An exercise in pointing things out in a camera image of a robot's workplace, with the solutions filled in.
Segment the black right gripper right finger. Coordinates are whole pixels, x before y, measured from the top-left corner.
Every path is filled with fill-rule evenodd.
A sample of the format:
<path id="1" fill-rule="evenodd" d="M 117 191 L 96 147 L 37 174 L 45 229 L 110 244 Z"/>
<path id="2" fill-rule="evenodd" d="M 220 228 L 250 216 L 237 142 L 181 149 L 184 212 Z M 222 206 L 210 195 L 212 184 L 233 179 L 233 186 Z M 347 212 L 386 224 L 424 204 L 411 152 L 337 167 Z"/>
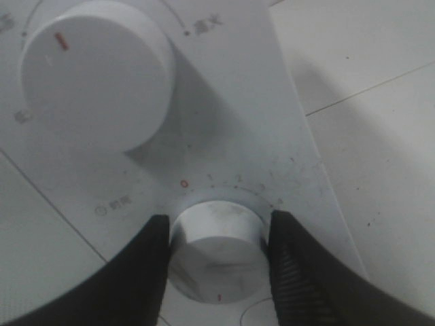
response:
<path id="1" fill-rule="evenodd" d="M 287 211 L 271 213 L 271 294 L 280 325 L 433 325 L 356 274 Z"/>

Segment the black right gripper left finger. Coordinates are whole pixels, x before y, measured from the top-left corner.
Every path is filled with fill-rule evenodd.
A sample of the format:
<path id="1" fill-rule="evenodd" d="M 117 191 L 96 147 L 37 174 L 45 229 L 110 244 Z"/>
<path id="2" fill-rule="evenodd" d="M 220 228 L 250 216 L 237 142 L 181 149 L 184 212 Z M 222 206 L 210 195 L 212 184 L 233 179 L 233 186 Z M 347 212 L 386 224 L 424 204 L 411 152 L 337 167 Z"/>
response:
<path id="1" fill-rule="evenodd" d="M 157 325 L 167 285 L 170 220 L 154 215 L 105 266 L 10 325 Z"/>

